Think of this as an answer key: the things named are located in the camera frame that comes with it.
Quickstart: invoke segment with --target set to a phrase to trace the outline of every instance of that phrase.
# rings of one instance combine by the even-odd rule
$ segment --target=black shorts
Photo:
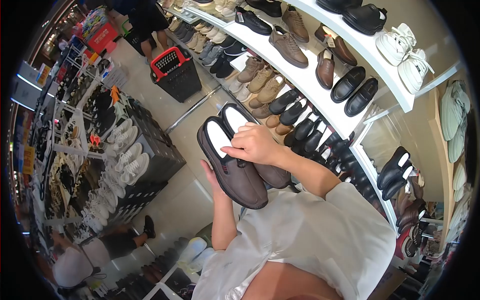
[[[129,15],[128,17],[140,42],[148,40],[152,36],[152,32],[165,30],[170,26],[167,19],[156,5],[138,10],[135,12],[135,15]]]
[[[137,249],[137,244],[128,233],[113,233],[99,239],[105,245],[111,260],[127,256]]]

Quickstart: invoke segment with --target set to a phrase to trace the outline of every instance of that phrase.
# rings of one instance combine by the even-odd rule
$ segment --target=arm
[[[223,192],[216,180],[214,171],[204,160],[200,161],[213,192],[212,246],[214,250],[227,249],[237,236],[237,226],[233,215],[232,200]]]
[[[228,155],[289,171],[309,192],[325,198],[341,181],[324,166],[293,153],[277,144],[266,126],[246,123],[231,141],[233,147],[222,147]]]

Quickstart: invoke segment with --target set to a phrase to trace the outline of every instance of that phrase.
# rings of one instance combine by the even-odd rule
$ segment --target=hand
[[[221,150],[231,157],[262,165],[274,165],[286,148],[275,142],[266,126],[251,122],[239,127],[231,143],[233,147],[225,146]]]

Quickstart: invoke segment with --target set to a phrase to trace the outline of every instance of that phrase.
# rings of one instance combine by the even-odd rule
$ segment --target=black basket
[[[202,89],[202,83],[198,78],[197,69],[193,63],[192,55],[189,51],[179,45],[176,47],[182,52],[186,59],[181,66],[168,73],[167,76],[160,78],[157,82],[153,70],[150,72],[152,82],[160,86],[170,96],[178,102],[183,103],[187,98]]]

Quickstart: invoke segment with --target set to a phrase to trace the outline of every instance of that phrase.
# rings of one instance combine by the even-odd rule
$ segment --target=brown slip-on shoe
[[[255,123],[255,120],[245,110],[233,103],[226,104],[221,109],[219,116],[232,136],[238,132],[238,127],[243,126],[246,122]],[[290,172],[271,165],[255,163],[253,165],[263,180],[276,189],[283,189],[291,183]]]
[[[279,125],[275,128],[275,132],[276,132],[278,135],[285,135],[285,134],[289,133],[292,129],[293,129],[293,125],[285,126],[285,125],[283,125],[283,124],[279,124]]]
[[[308,67],[308,58],[303,54],[291,34],[280,26],[275,25],[272,34],[268,38],[280,55],[290,64],[298,68]]]
[[[252,116],[257,119],[265,119],[268,116],[271,116],[272,112],[268,109],[268,104],[263,104],[261,107],[252,110]]]
[[[250,102],[248,103],[248,106],[250,108],[259,108],[263,105],[262,102],[258,101],[257,97],[253,98],[250,100]]]
[[[310,37],[308,35],[308,31],[303,24],[301,15],[295,7],[288,5],[287,9],[283,13],[282,21],[287,24],[290,33],[297,41],[301,43],[309,42]]]
[[[335,62],[333,61],[332,53],[325,49],[317,56],[318,64],[315,70],[315,76],[322,88],[331,90],[333,87],[333,69]]]
[[[315,31],[315,37],[324,45],[326,45],[325,35],[331,35],[334,39],[335,44],[334,48],[330,48],[327,45],[327,49],[332,51],[333,54],[335,54],[335,56],[337,56],[342,62],[355,67],[357,65],[357,59],[347,48],[347,45],[345,45],[343,38],[334,33],[324,24],[320,24],[320,27],[318,27],[318,29]]]
[[[284,85],[285,78],[282,75],[277,75],[270,79],[267,84],[265,84],[265,87],[258,93],[258,101],[263,104],[272,102]]]
[[[265,63],[263,59],[255,56],[249,56],[245,62],[245,68],[240,72],[237,80],[242,84],[252,81],[257,72],[263,69],[264,66]]]
[[[220,147],[229,144],[219,140],[229,141],[230,138],[224,130],[222,119],[216,116],[207,118],[197,133],[198,144],[212,165],[218,184],[225,194],[249,209],[265,207],[268,203],[267,190],[253,164],[233,158],[219,150]]]
[[[274,128],[277,127],[280,124],[280,115],[271,115],[268,117],[267,121],[265,122],[265,125],[268,128]]]

